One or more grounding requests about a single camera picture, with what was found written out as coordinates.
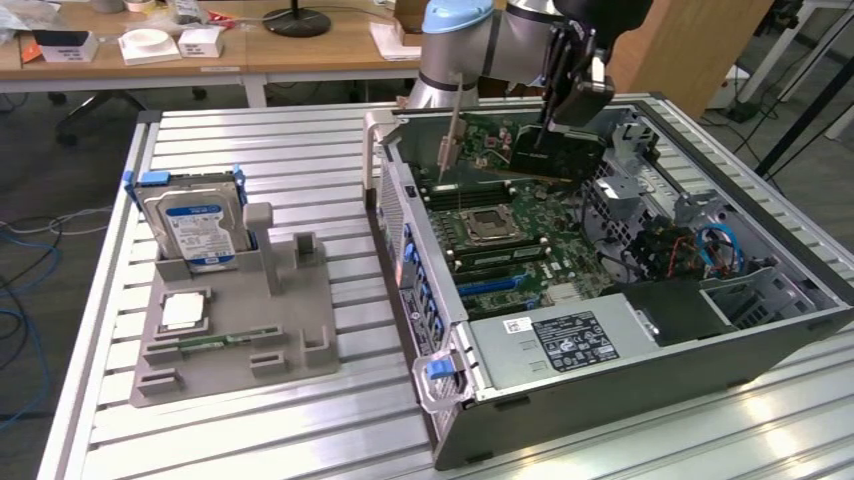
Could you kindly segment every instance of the wooden cabinet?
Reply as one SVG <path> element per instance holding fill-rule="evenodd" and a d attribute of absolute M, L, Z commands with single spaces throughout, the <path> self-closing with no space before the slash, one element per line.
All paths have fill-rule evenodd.
<path fill-rule="evenodd" d="M 700 117 L 773 0 L 654 0 L 643 26 L 617 42 L 617 91 L 662 92 Z"/>

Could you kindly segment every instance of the cpu socket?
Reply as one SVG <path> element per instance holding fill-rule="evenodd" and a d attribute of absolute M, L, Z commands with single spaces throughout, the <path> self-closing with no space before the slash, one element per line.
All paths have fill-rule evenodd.
<path fill-rule="evenodd" d="M 477 244 L 517 240 L 522 236 L 506 205 L 469 210 L 463 213 L 463 220 Z"/>

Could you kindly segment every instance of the red wire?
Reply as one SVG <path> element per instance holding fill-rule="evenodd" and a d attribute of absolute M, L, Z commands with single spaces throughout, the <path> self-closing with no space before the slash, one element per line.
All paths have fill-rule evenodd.
<path fill-rule="evenodd" d="M 676 261 L 677 261 L 677 250 L 680 248 L 680 244 L 682 243 L 682 240 L 688 239 L 689 237 L 680 237 L 677 238 L 677 241 L 673 244 L 673 253 L 670 254 L 670 266 L 668 267 L 668 278 L 673 277 L 673 268 L 676 266 Z"/>

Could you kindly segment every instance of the warning label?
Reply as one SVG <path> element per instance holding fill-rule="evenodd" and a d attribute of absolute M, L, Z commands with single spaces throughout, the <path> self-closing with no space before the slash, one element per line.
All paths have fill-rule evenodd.
<path fill-rule="evenodd" d="M 593 312 L 535 322 L 534 332 L 559 372 L 619 358 Z"/>

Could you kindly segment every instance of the aluminum extrusion table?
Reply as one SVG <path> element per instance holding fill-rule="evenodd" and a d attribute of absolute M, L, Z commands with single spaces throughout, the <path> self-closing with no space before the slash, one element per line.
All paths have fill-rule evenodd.
<path fill-rule="evenodd" d="M 666 101 L 625 98 L 653 105 L 854 281 L 852 255 L 697 124 Z M 39 478 L 781 479 L 818 472 L 854 478 L 854 329 L 806 347 L 740 388 L 465 469 L 433 469 L 361 201 L 362 118 L 367 110 L 390 107 L 143 115 L 130 170 L 200 172 L 239 163 L 250 201 L 274 205 L 274 241 L 311 229 L 326 242 L 342 370 L 279 386 L 131 407 L 156 246 L 119 191 Z M 661 164 L 684 188 L 704 190 L 702 174 L 668 142 L 659 149 Z"/>

